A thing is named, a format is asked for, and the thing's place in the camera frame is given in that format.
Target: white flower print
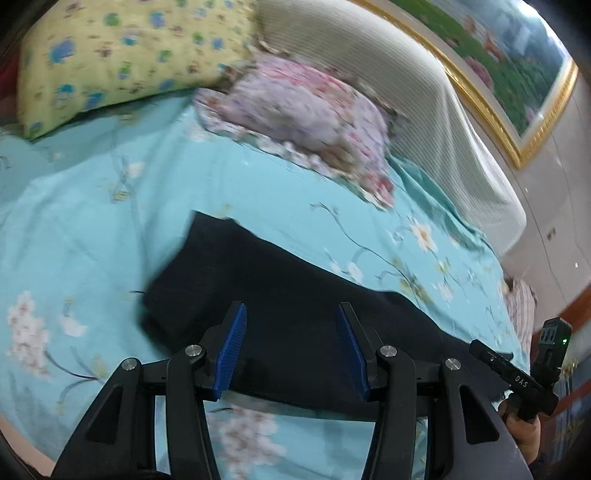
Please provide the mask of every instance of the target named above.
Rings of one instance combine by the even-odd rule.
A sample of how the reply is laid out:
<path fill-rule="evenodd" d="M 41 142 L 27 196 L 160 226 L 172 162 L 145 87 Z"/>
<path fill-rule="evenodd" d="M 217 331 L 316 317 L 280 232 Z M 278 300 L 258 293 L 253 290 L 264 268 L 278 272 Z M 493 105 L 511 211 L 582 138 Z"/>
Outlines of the white flower print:
<path fill-rule="evenodd" d="M 223 456 L 237 480 L 246 480 L 252 465 L 273 465 L 285 456 L 283 445 L 271 440 L 277 432 L 275 416 L 232 405 L 232 417 L 219 425 Z"/>
<path fill-rule="evenodd" d="M 410 224 L 410 231 L 413 235 L 417 238 L 418 246 L 421 247 L 421 250 L 437 251 L 437 245 L 431 238 L 431 225 L 422 225 L 413 219 Z"/>
<path fill-rule="evenodd" d="M 391 231 L 386 230 L 386 233 L 394 245 L 398 245 L 400 242 L 404 241 L 404 237 L 399 232 L 392 233 Z"/>
<path fill-rule="evenodd" d="M 355 283 L 359 285 L 363 284 L 363 272 L 353 262 L 347 263 L 347 273 L 351 275 L 351 278 L 355 280 Z"/>
<path fill-rule="evenodd" d="M 333 273 L 336 273 L 337 275 L 343 272 L 339 264 L 334 260 L 330 262 L 330 269 L 333 271 Z"/>
<path fill-rule="evenodd" d="M 31 292 L 24 291 L 15 305 L 8 309 L 8 326 L 12 330 L 12 346 L 8 356 L 16 358 L 30 373 L 46 376 L 46 344 L 49 332 L 43 317 L 35 316 L 35 302 Z"/>
<path fill-rule="evenodd" d="M 145 166 L 146 164 L 142 161 L 130 163 L 127 166 L 127 175 L 130 179 L 136 179 L 143 173 Z"/>
<path fill-rule="evenodd" d="M 330 252 L 327 248 L 324 249 L 324 253 L 329 257 L 329 261 L 330 261 L 329 265 L 330 265 L 330 269 L 332 270 L 332 273 L 340 275 L 343 272 L 343 269 L 336 262 L 336 260 L 334 258 L 332 258 L 332 255 L 330 254 Z"/>
<path fill-rule="evenodd" d="M 439 291 L 443 300 L 448 303 L 453 300 L 453 290 L 447 283 L 441 281 L 437 285 L 432 285 L 435 290 Z"/>
<path fill-rule="evenodd" d="M 50 162 L 54 162 L 54 161 L 59 160 L 59 159 L 62 158 L 61 152 L 56 152 L 51 147 L 47 147 L 46 148 L 46 151 L 47 151 L 47 157 L 48 157 L 48 159 L 49 159 Z"/>
<path fill-rule="evenodd" d="M 70 315 L 60 315 L 60 326 L 63 332 L 71 337 L 81 337 L 88 330 L 88 326 L 81 325 Z"/>

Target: yellow pillow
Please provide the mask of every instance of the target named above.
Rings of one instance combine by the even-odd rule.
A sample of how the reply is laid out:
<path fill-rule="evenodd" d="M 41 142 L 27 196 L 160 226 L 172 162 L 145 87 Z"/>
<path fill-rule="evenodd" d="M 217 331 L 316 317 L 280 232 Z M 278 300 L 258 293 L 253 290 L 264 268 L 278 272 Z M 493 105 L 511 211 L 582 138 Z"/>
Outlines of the yellow pillow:
<path fill-rule="evenodd" d="M 212 85 L 248 57 L 243 0 L 59 0 L 22 41 L 18 117 L 36 138 L 79 112 Z"/>

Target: human hand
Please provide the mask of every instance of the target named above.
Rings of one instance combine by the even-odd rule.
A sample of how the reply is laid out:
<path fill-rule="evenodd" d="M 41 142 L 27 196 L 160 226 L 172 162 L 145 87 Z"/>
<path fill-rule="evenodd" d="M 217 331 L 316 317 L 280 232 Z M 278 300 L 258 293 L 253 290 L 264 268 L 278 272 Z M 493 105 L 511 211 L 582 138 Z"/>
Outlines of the human hand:
<path fill-rule="evenodd" d="M 540 451 L 540 418 L 536 415 L 531 423 L 521 420 L 508 400 L 503 400 L 499 405 L 499 415 L 529 465 L 538 457 Z"/>

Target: black cloth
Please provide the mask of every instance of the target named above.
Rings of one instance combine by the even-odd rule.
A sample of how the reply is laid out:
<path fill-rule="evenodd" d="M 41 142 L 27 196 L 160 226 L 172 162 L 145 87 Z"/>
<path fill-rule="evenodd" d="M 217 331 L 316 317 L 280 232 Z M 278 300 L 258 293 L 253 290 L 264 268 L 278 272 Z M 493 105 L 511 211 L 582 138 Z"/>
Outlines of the black cloth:
<path fill-rule="evenodd" d="M 143 297 L 148 333 L 176 352 L 222 321 L 232 300 L 248 328 L 231 389 L 305 408 L 374 419 L 377 407 L 353 390 L 336 334 L 342 301 L 364 325 L 415 360 L 452 356 L 491 400 L 507 388 L 404 296 L 368 290 L 257 238 L 233 220 L 197 212 L 182 249 Z"/>
<path fill-rule="evenodd" d="M 542 452 L 540 452 L 537 458 L 530 463 L 529 467 L 531 476 L 534 478 L 534 480 L 543 480 L 546 478 L 546 458 Z"/>

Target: folded clothing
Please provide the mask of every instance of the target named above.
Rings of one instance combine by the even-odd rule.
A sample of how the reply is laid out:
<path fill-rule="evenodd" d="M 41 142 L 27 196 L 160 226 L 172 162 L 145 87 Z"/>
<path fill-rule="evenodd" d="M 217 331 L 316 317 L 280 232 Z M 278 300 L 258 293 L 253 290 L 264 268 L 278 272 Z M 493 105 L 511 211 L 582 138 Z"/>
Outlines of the folded clothing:
<path fill-rule="evenodd" d="M 337 338 L 335 318 L 342 301 L 350 302 L 385 343 L 413 359 L 459 359 L 491 400 L 507 388 L 470 355 L 466 342 L 440 330 L 404 296 L 363 288 L 233 220 L 195 213 L 182 249 L 144 295 L 144 327 L 175 352 L 219 323 L 232 300 L 248 309 L 230 386 L 239 393 L 374 420 L 377 407 L 353 390 Z"/>
<path fill-rule="evenodd" d="M 344 177 L 377 204 L 392 206 L 385 155 L 395 122 L 328 72 L 259 52 L 255 68 L 246 69 L 227 94 L 199 89 L 194 100 L 209 131 L 235 140 L 254 134 L 258 148 L 327 177 Z"/>

